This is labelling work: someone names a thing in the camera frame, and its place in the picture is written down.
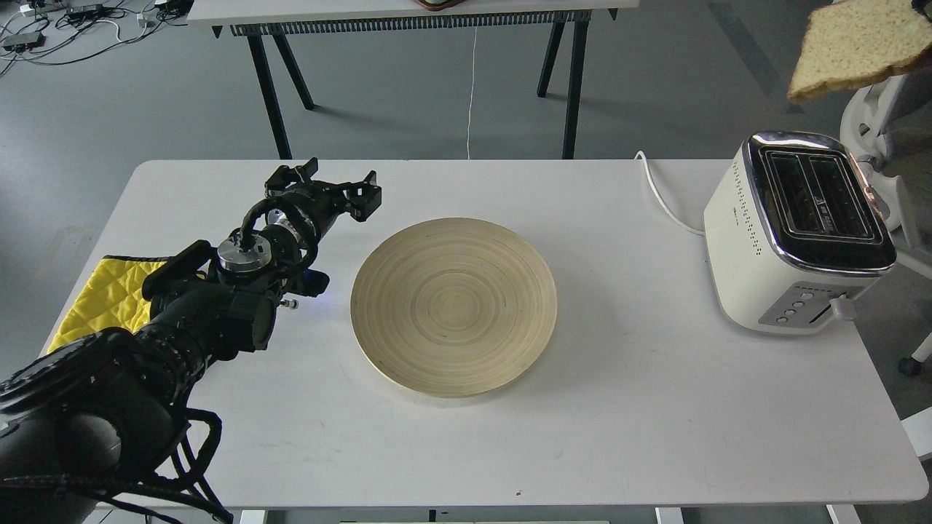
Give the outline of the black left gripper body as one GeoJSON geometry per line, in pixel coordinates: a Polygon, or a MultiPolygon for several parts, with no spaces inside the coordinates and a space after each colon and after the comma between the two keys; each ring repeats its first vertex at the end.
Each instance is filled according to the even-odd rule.
{"type": "Polygon", "coordinates": [[[323,238],[337,216],[345,212],[346,190],[350,188],[349,183],[268,183],[266,195],[284,195],[299,209],[299,221],[312,230],[313,238],[323,238]]]}

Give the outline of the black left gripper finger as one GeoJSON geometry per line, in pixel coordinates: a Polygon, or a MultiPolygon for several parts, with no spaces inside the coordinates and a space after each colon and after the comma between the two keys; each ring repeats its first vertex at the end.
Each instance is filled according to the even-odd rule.
{"type": "Polygon", "coordinates": [[[296,183],[312,182],[317,169],[319,169],[317,158],[311,158],[299,166],[280,165],[265,182],[265,196],[271,198],[286,192],[296,183]]]}
{"type": "Polygon", "coordinates": [[[362,181],[331,186],[328,195],[337,211],[358,223],[366,222],[382,206],[382,187],[377,185],[375,170],[370,170],[362,181]]]}

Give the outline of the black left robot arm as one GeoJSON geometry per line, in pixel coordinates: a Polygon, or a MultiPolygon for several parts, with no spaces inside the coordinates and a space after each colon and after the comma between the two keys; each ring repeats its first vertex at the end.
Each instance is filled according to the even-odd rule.
{"type": "Polygon", "coordinates": [[[214,362],[267,348],[277,309],[296,308],[286,295],[323,294],[322,238],[343,213],[363,222],[382,204],[375,172],[316,172],[316,159],[280,166],[229,238],[193,242],[147,277],[151,318],[137,331],[81,336],[2,382],[4,523],[81,523],[99,503],[173,522],[122,494],[233,522],[205,478],[222,421],[189,396],[214,362]]]}

